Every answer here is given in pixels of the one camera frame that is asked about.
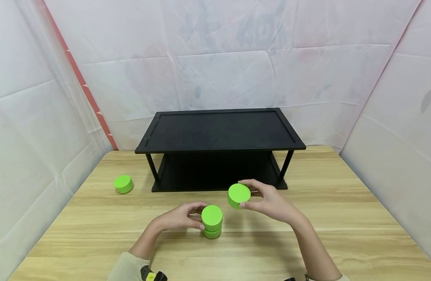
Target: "green round block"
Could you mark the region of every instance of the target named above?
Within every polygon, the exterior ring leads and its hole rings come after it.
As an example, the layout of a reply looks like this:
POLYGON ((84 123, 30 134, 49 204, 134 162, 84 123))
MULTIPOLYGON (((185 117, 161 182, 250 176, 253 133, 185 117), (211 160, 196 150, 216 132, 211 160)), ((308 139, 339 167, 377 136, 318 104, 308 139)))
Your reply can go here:
POLYGON ((129 175, 123 175, 114 181, 114 187, 120 194, 129 193, 133 189, 133 181, 129 175))
POLYGON ((250 200, 251 192, 246 185, 235 183, 228 189, 228 204, 234 209, 242 210, 239 206, 242 202, 250 200))
POLYGON ((222 210, 216 205, 206 206, 201 212, 201 220, 208 232, 218 231, 222 228, 222 210))
POLYGON ((220 228, 219 230, 214 231, 214 232, 207 231, 206 229, 203 230, 203 235, 209 239, 216 239, 217 237, 220 236, 221 233, 222 233, 222 228, 220 228))

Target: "wooden table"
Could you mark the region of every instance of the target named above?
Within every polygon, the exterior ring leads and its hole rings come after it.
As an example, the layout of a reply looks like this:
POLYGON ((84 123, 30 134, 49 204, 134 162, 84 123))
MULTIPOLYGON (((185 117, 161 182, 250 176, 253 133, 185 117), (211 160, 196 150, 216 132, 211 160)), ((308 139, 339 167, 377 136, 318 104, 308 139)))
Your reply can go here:
MULTIPOLYGON (((280 165, 285 156, 275 153, 280 165)), ((157 167, 161 157, 154 157, 157 167)), ((333 149, 296 151, 285 179, 290 188, 281 194, 308 216, 352 281, 431 280, 429 258, 333 149)), ((288 225, 232 209, 226 192, 151 193, 152 185, 145 156, 106 154, 11 280, 105 280, 151 219, 197 200, 224 211, 222 235, 209 240, 197 230, 163 233, 153 270, 172 281, 304 280, 304 264, 288 225), (125 195, 112 186, 122 174, 135 183, 125 195)))

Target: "black two-tier shelf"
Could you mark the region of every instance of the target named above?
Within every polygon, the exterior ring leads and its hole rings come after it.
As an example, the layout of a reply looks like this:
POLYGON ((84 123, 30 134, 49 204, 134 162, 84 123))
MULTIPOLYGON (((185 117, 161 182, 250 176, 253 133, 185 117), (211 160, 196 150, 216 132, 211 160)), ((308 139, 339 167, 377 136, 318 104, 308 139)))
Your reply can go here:
POLYGON ((152 192, 227 190, 256 178, 287 189, 295 150, 306 149, 279 108, 157 112, 136 154, 145 154, 152 192), (288 151, 278 167, 272 151, 288 151), (164 154, 156 171, 151 154, 164 154))

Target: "white backdrop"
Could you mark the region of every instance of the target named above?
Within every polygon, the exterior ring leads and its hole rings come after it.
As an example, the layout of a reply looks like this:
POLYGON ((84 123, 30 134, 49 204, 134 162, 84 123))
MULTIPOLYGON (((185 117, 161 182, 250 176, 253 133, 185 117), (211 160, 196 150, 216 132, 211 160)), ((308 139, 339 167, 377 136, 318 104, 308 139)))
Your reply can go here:
POLYGON ((110 150, 34 3, 0 0, 0 280, 110 150))
MULTIPOLYGON (((0 0, 0 280, 110 150, 41 3, 0 0)), ((121 149, 156 111, 239 107, 340 149, 420 0, 46 3, 121 149)))
POLYGON ((161 110, 281 107, 342 148, 420 0, 46 0, 120 149, 161 110))
POLYGON ((423 0, 340 154, 431 257, 431 0, 423 0))

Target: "black metal leg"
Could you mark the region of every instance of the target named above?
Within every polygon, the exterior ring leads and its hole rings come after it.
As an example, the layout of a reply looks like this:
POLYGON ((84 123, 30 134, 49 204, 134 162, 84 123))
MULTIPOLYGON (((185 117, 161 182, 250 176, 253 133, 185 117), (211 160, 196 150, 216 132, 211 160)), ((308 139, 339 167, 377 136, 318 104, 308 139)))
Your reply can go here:
POLYGON ((151 158, 151 154, 145 154, 147 156, 148 165, 150 165, 151 173, 153 173, 153 177, 155 181, 159 184, 159 175, 156 172, 155 163, 153 163, 153 159, 151 158))
POLYGON ((284 179, 284 175, 286 174, 287 168, 289 167, 290 159, 292 158, 293 154, 293 150, 289 150, 287 152, 286 159, 284 159, 283 168, 281 168, 280 176, 278 177, 278 183, 281 183, 281 181, 284 179))

